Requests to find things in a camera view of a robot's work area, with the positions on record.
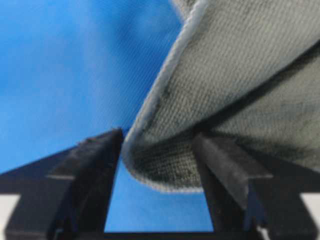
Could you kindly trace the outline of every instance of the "blue backdrop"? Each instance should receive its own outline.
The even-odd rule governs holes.
[[[0,0],[0,172],[127,130],[181,29],[165,0]],[[210,231],[203,194],[118,169],[107,231]]]

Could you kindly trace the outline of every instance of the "fabric fold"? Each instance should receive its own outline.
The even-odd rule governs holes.
[[[317,0],[195,1],[125,139],[131,174],[161,191],[200,191],[190,142],[206,119],[217,134],[273,155],[291,150],[292,161],[301,152],[301,163],[316,168],[309,155],[320,147],[319,62],[299,57],[320,39],[319,10]],[[254,103],[214,124],[259,88],[265,91],[255,93]],[[308,149],[306,140],[313,141]]]

